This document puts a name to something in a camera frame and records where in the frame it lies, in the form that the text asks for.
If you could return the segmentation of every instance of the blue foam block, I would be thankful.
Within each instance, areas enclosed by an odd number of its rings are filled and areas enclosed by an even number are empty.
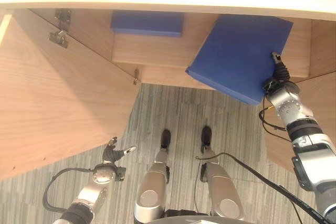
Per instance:
[[[111,28],[115,33],[181,37],[183,13],[115,10]]]
[[[272,52],[282,53],[292,22],[277,17],[222,15],[186,72],[247,104],[259,104],[272,76]]]

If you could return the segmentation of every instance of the metal hinge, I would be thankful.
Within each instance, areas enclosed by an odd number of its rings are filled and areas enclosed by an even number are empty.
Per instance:
[[[56,9],[55,18],[59,20],[60,31],[50,33],[48,40],[64,48],[68,48],[69,42],[66,40],[66,34],[69,31],[71,21],[70,9]]]

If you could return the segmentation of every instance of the wooden cabinet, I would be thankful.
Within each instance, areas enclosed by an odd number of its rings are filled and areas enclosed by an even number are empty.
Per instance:
[[[27,9],[0,27],[0,178],[14,176],[122,136],[139,84]]]
[[[218,14],[186,13],[182,37],[166,38],[115,34],[113,10],[72,9],[65,49],[47,40],[58,30],[54,13],[0,9],[0,179],[121,136],[139,90],[135,70],[143,83],[210,88],[185,68]],[[284,18],[294,25],[283,60],[300,82],[303,103],[333,137],[336,23]],[[290,144],[267,134],[265,142],[269,158],[291,170]]]

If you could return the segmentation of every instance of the floor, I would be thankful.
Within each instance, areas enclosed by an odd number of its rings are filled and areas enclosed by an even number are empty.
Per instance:
[[[193,187],[198,168],[195,156],[200,154],[200,135],[205,124],[212,128],[215,152],[226,151],[235,155],[315,207],[313,194],[298,186],[295,175],[267,159],[258,110],[257,106],[245,105],[217,91],[143,84],[129,124],[118,144],[120,148],[136,145],[138,149],[119,161],[119,165],[127,168],[125,180],[115,184],[114,191],[109,192],[108,200],[92,223],[133,223],[136,190],[160,148],[160,136],[164,129],[172,133],[167,162],[171,177],[166,208],[195,210]],[[42,207],[42,195],[52,175],[66,167],[93,168],[100,162],[103,148],[101,146],[1,181],[0,223],[53,223],[60,214],[48,212]],[[292,205],[284,196],[228,157],[221,156],[219,161],[237,187],[246,221],[299,223]],[[62,175],[50,188],[49,202],[67,207],[88,180],[88,174],[79,172]],[[207,184],[197,180],[196,188],[198,209],[209,213]],[[303,223],[314,223],[301,209],[299,213]]]

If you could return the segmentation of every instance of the open cabinet door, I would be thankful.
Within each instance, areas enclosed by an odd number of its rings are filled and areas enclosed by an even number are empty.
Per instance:
[[[121,137],[128,122],[134,78],[70,36],[67,49],[48,41],[56,31],[27,9],[0,27],[0,179]]]

